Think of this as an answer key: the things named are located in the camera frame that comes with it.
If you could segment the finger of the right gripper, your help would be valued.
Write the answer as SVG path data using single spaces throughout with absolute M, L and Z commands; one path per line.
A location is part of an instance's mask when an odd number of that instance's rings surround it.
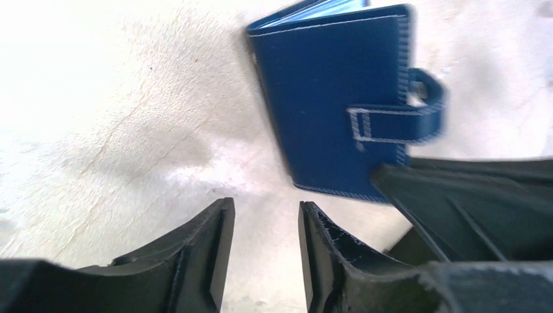
M 415 158 L 372 184 L 442 261 L 550 261 L 552 161 Z

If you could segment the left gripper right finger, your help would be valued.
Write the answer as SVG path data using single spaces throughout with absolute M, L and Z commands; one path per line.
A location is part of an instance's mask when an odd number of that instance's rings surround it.
M 402 263 L 299 204 L 309 312 L 551 312 L 549 261 Z

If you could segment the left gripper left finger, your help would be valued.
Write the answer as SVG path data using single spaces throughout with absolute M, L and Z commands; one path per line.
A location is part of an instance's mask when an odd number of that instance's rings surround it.
M 219 312 L 235 207 L 222 198 L 107 266 L 1 260 L 2 312 Z

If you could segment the blue card holder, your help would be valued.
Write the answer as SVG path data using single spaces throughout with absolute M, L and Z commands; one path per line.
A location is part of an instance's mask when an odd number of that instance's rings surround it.
M 302 1 L 246 28 L 284 161 L 297 188 L 383 202 L 381 164 L 441 133 L 443 86 L 411 61 L 413 8 Z

